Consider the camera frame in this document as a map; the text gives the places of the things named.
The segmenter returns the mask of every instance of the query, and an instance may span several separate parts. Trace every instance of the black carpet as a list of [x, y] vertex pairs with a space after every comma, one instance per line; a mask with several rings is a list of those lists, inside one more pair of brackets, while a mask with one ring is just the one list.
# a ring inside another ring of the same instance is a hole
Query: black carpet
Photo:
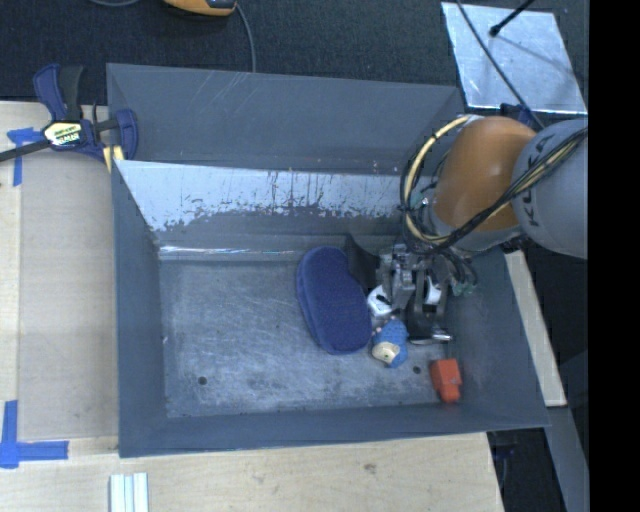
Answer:
[[[515, 8], [520, 2], [468, 3]], [[258, 72], [458, 85], [440, 2], [241, 0], [241, 6]], [[540, 0], [531, 9], [555, 14], [588, 106], [588, 0]], [[0, 51], [0, 99], [26, 101], [35, 101], [33, 74], [51, 62], [85, 66], [80, 102], [102, 105], [107, 62], [251, 69], [239, 15], [194, 21], [172, 15], [160, 0], [122, 8], [89, 0], [7, 0], [0, 15]], [[587, 265], [536, 246], [526, 254], [562, 364], [587, 345]], [[588, 454], [588, 406], [576, 418]], [[564, 511], [543, 432], [520, 431], [515, 437], [504, 486], [507, 512]]]

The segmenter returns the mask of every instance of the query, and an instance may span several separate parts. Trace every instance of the wooden plank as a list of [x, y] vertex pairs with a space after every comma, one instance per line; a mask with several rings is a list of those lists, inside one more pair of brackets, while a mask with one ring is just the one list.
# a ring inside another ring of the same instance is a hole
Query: wooden plank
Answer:
[[[7, 131], [41, 126], [39, 103], [0, 101], [0, 151], [12, 149]], [[0, 400], [17, 398], [21, 189], [13, 186], [14, 162], [0, 163]]]
[[524, 253], [515, 251], [506, 254], [505, 259], [520, 308], [527, 341], [531, 348], [531, 356], [542, 388], [544, 402], [547, 407], [565, 406], [567, 398]]
[[[90, 107], [83, 108], [90, 117]], [[99, 118], [106, 115], [106, 107], [99, 107]], [[3, 135], [48, 122], [49, 113], [39, 103], [0, 104]], [[10, 232], [2, 233], [1, 250], [8, 253], [2, 261], [12, 267], [2, 273], [0, 290], [11, 294], [3, 307], [13, 309], [1, 320], [7, 357], [0, 364], [8, 368], [0, 390], [6, 388], [7, 400], [17, 398], [17, 380], [21, 439], [116, 434], [113, 228], [106, 166], [45, 149], [23, 158], [23, 183], [12, 187], [13, 166], [10, 161], [1, 168], [7, 186], [0, 187], [0, 219], [7, 222], [0, 229]]]
[[0, 511], [108, 510], [109, 476], [146, 472], [150, 509], [500, 512], [483, 434], [120, 460], [115, 454], [0, 473]]

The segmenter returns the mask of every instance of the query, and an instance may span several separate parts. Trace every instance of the blue tape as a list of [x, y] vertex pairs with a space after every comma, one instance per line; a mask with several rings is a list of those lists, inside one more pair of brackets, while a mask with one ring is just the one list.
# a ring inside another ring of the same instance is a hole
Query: blue tape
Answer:
[[22, 461], [66, 460], [69, 441], [18, 442], [18, 401], [4, 404], [2, 441], [0, 441], [0, 468], [15, 469]]
[[[38, 130], [33, 128], [20, 128], [19, 130], [9, 130], [7, 132], [9, 140], [13, 142], [16, 147], [28, 144], [30, 142], [38, 142], [44, 140], [44, 136]], [[15, 159], [13, 165], [13, 186], [17, 187], [22, 183], [22, 157], [19, 156]]]

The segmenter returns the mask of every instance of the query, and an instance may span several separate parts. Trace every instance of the clamp handle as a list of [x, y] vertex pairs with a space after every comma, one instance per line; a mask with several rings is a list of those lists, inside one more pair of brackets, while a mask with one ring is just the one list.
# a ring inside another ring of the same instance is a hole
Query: clamp handle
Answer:
[[82, 110], [78, 105], [78, 85], [84, 68], [49, 64], [33, 77], [33, 87], [52, 121], [78, 120]]

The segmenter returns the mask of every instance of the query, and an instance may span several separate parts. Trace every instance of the small toy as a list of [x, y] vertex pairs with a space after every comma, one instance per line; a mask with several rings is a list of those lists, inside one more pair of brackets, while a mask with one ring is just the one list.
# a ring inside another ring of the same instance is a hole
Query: small toy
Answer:
[[389, 368], [397, 368], [407, 360], [407, 340], [409, 332], [398, 318], [391, 319], [375, 330], [371, 355], [387, 364]]

